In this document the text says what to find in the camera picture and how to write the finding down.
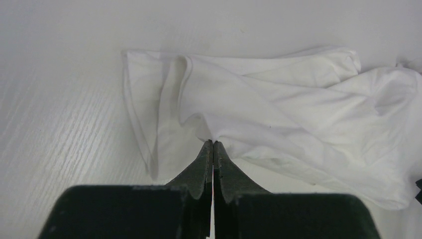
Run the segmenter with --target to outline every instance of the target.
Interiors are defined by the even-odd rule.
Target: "table surface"
[[[150,184],[121,51],[275,57],[351,47],[363,69],[422,57],[420,0],[1,0],[0,238],[35,238],[75,184]],[[241,162],[267,189],[325,191]],[[400,213],[368,203],[384,238]]]

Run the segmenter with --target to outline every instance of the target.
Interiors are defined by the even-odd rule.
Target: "crumpled fabric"
[[[127,51],[124,61],[126,105],[154,179],[176,176],[212,139],[234,161],[385,209],[406,208],[417,193],[422,77],[414,70],[360,73],[356,52],[336,47],[274,59]]]

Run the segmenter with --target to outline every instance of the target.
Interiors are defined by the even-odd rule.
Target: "black object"
[[[422,179],[416,181],[416,186],[421,189],[421,191],[416,195],[416,200],[422,204]]]
[[[166,185],[68,189],[39,238],[204,239],[210,235],[212,179],[217,239],[380,238],[356,197],[271,194],[229,159],[222,143],[211,141]]]

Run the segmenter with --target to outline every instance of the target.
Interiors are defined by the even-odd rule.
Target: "white background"
[[[0,0],[0,238],[37,237],[71,185],[151,183],[123,103],[124,49],[275,57],[342,45],[367,70],[422,57],[421,44],[422,0]],[[275,191],[323,190],[242,168]],[[400,212],[369,206],[396,237]]]

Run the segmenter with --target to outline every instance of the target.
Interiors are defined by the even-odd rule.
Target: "white table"
[[[345,45],[366,70],[421,57],[421,42],[421,0],[1,0],[0,238],[35,238],[74,184],[151,183],[123,103],[124,49],[274,57]],[[326,191],[241,167],[274,191]],[[400,212],[368,206],[396,238]]]

